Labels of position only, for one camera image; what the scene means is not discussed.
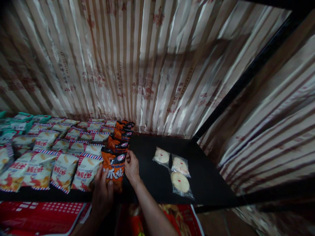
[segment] plastic wrapper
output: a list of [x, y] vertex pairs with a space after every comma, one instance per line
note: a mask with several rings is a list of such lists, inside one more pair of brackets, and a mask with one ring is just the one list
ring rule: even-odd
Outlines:
[[92, 191], [94, 177], [102, 162], [101, 156], [81, 153], [71, 189], [78, 189], [83, 192]]
[[46, 124], [50, 120], [51, 116], [47, 115], [35, 115], [33, 116], [33, 121], [36, 123]]
[[187, 197], [195, 200], [193, 193], [190, 190], [190, 184], [187, 177], [179, 172], [170, 171], [170, 174], [173, 186], [173, 193], [176, 193], [182, 197]]
[[96, 131], [99, 132], [101, 129], [101, 126], [104, 126], [104, 122], [88, 122], [87, 131]]
[[170, 160], [170, 153], [157, 147], [154, 157], [153, 157], [153, 161], [168, 168], [169, 160]]
[[106, 148], [102, 149], [103, 171], [109, 169], [106, 176], [106, 184], [112, 180], [114, 183], [114, 191], [122, 192], [122, 179], [125, 170], [125, 160], [127, 153], [114, 153]]
[[58, 131], [40, 130], [33, 149], [50, 150], [58, 135]]
[[0, 146], [0, 176], [13, 163], [13, 149], [11, 143]]
[[101, 156], [102, 155], [102, 147], [104, 147], [104, 145], [101, 144], [88, 144], [84, 150], [84, 152], [92, 154], [92, 155], [96, 155], [96, 156]]
[[66, 134], [65, 139], [77, 140], [80, 136], [80, 132], [84, 132], [84, 130], [72, 126]]
[[127, 152], [129, 142], [123, 142], [120, 140], [113, 139], [111, 136], [108, 137], [107, 148], [116, 153]]
[[67, 153], [80, 155], [82, 152], [85, 152], [86, 146], [89, 144], [89, 141], [75, 141], [69, 144], [69, 149]]
[[79, 158], [71, 154], [60, 154], [52, 172], [51, 184], [68, 194]]
[[22, 186], [35, 190], [48, 190], [55, 160], [62, 152], [36, 149], [25, 172]]
[[182, 157], [172, 154], [172, 171], [179, 172], [190, 178], [190, 173], [188, 170], [188, 161]]
[[22, 155], [24, 152], [31, 150], [35, 144], [37, 135], [17, 135], [13, 136], [12, 147], [16, 156]]
[[61, 123], [61, 124], [54, 124], [51, 129], [59, 131], [60, 138], [63, 138], [70, 128], [71, 128], [71, 124]]
[[76, 120], [71, 120], [71, 119], [65, 119], [62, 123], [63, 124], [70, 124], [70, 125], [77, 125], [80, 121], [76, 121]]
[[108, 139], [110, 133], [108, 132], [91, 132], [92, 142], [96, 144], [105, 144], [105, 141]]
[[49, 130], [51, 129], [53, 124], [41, 124], [41, 123], [33, 123], [32, 128], [29, 130], [28, 134], [38, 134], [40, 130]]
[[47, 123], [49, 123], [49, 124], [60, 124], [64, 120], [65, 119], [63, 119], [63, 118], [51, 118]]
[[0, 190], [17, 192], [20, 189], [32, 155], [30, 151], [25, 152], [0, 176]]
[[33, 119], [33, 115], [25, 113], [25, 112], [19, 112], [15, 117], [15, 120], [19, 120], [21, 122], [25, 121], [31, 121]]

